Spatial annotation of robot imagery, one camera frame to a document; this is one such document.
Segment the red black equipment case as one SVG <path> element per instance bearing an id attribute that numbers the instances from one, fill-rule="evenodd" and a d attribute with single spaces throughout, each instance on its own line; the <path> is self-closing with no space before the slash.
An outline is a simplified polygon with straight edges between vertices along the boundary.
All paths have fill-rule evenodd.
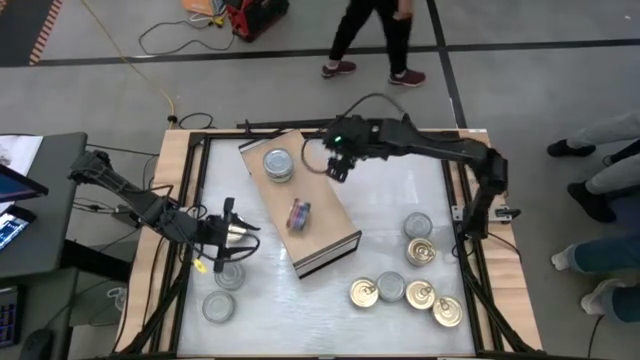
<path id="1" fill-rule="evenodd" d="M 245 42 L 259 35 L 287 14 L 289 0 L 224 0 L 232 33 Z"/>

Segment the black mat orange striped edge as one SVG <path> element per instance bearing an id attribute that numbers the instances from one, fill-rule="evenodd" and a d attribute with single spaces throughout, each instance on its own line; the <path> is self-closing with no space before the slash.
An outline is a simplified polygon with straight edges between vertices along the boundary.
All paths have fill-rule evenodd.
<path id="1" fill-rule="evenodd" d="M 37 64 L 61 8 L 62 0 L 0 0 L 0 67 Z"/>

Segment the small clear plastic object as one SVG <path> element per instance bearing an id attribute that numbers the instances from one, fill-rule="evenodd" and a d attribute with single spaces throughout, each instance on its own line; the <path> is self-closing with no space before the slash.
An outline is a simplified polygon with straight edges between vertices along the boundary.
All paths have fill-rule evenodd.
<path id="1" fill-rule="evenodd" d="M 114 306 L 119 312 L 124 310 L 127 301 L 128 289 L 116 287 L 107 291 L 106 296 L 114 301 Z"/>

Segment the orange folder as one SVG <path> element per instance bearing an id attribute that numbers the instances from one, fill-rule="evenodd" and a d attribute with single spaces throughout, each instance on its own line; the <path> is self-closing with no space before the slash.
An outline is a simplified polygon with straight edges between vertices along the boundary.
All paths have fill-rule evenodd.
<path id="1" fill-rule="evenodd" d="M 216 16 L 224 11 L 224 0 L 181 0 L 186 11 L 205 16 Z"/>

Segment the grey desk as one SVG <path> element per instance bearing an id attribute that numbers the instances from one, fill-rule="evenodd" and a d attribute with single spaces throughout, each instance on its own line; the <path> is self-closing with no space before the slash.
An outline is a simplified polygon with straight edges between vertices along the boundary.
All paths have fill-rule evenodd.
<path id="1" fill-rule="evenodd" d="M 28 177 L 47 187 L 49 193 L 17 203 L 34 213 L 36 219 L 0 250 L 0 279 L 46 273 L 59 267 L 76 192 L 76 183 L 68 175 L 86 143 L 83 132 L 43 138 Z"/>

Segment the dark monitor screen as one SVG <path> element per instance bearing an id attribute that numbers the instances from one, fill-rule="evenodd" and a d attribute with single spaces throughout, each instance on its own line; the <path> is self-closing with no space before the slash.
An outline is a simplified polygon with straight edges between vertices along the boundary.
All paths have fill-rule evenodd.
<path id="1" fill-rule="evenodd" d="M 47 187 L 0 164 L 0 203 L 32 199 L 48 193 Z"/>

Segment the smartphone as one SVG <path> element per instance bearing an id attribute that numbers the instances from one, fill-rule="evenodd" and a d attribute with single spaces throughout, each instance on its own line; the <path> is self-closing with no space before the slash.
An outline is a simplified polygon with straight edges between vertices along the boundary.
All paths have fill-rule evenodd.
<path id="1" fill-rule="evenodd" d="M 36 215 L 24 208 L 10 205 L 0 214 L 0 251 L 7 247 L 36 219 Z"/>

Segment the black computer mouse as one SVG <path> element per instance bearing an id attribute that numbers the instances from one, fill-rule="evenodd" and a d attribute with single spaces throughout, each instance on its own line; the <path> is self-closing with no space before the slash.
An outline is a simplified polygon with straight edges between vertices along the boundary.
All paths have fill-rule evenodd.
<path id="1" fill-rule="evenodd" d="M 37 329 L 25 340 L 18 360 L 50 360 L 54 333 L 47 328 Z"/>

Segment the silver mounting plate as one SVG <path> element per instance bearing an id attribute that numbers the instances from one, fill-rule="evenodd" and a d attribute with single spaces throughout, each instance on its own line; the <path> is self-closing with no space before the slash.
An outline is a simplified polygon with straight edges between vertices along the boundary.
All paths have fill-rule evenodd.
<path id="1" fill-rule="evenodd" d="M 490 222 L 509 224 L 521 213 L 520 209 L 510 208 L 508 205 L 493 205 L 489 210 L 488 220 Z M 454 221 L 461 221 L 463 219 L 463 207 L 452 206 L 451 215 Z"/>

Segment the black flat bar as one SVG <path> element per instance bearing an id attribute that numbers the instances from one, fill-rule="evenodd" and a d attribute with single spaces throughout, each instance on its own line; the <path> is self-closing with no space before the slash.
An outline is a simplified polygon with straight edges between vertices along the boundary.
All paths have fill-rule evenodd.
<path id="1" fill-rule="evenodd" d="M 290 129 L 290 128 L 319 128 L 331 122 L 330 118 L 323 119 L 307 119 L 307 120 L 286 120 L 272 122 L 251 122 L 245 119 L 242 123 L 237 123 L 237 129 L 256 130 L 256 129 Z"/>

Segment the black aluminium table frame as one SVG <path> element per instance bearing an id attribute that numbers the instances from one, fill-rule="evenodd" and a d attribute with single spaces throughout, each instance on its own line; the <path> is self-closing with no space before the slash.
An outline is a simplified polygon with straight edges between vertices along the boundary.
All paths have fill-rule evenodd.
<path id="1" fill-rule="evenodd" d="M 210 142 L 239 140 L 243 146 L 250 147 L 282 133 L 276 126 L 252 131 L 168 130 L 157 158 L 154 181 L 160 186 L 174 186 L 179 201 L 192 205 L 199 200 Z M 541 339 L 521 260 L 518 254 L 508 250 L 516 243 L 512 227 L 492 223 L 489 230 L 488 239 L 468 243 L 472 252 L 469 269 L 514 335 L 540 350 Z M 186 293 L 169 294 L 170 286 L 179 276 L 179 267 L 177 247 L 143 228 L 132 262 L 127 307 L 121 316 L 115 350 L 108 355 L 108 360 L 187 360 L 177 354 Z"/>

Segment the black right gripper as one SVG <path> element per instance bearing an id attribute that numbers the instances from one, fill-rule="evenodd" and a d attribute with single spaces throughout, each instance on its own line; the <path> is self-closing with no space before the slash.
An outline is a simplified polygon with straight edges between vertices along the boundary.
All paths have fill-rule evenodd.
<path id="1" fill-rule="evenodd" d="M 326 175 L 337 182 L 345 182 L 352 169 L 350 158 L 362 156 L 362 143 L 349 139 L 328 139 L 323 141 L 323 146 L 335 157 L 349 157 L 340 159 L 340 168 L 337 158 L 329 158 L 327 162 Z"/>

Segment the white paper sheet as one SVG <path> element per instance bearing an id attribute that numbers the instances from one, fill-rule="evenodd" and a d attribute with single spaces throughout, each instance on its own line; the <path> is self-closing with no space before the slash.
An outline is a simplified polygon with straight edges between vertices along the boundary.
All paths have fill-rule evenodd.
<path id="1" fill-rule="evenodd" d="M 42 141 L 43 136 L 0 135 L 0 165 L 27 175 Z"/>

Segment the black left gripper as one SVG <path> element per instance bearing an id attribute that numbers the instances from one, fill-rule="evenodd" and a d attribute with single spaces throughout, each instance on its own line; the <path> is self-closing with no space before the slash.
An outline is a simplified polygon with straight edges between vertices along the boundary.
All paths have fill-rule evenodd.
<path id="1" fill-rule="evenodd" d="M 229 226 L 233 219 L 234 203 L 234 198 L 226 198 L 221 215 L 210 215 L 205 220 L 200 221 L 198 225 L 197 258 L 205 258 L 212 261 L 214 273 L 221 273 L 224 270 L 224 264 L 230 258 L 247 258 L 258 250 L 257 246 L 228 247 L 227 238 Z M 236 216 L 232 220 L 232 224 L 246 230 L 260 230 L 259 227 L 247 223 L 241 216 Z M 205 245 L 214 246 L 217 249 L 216 254 L 207 254 L 204 249 Z"/>

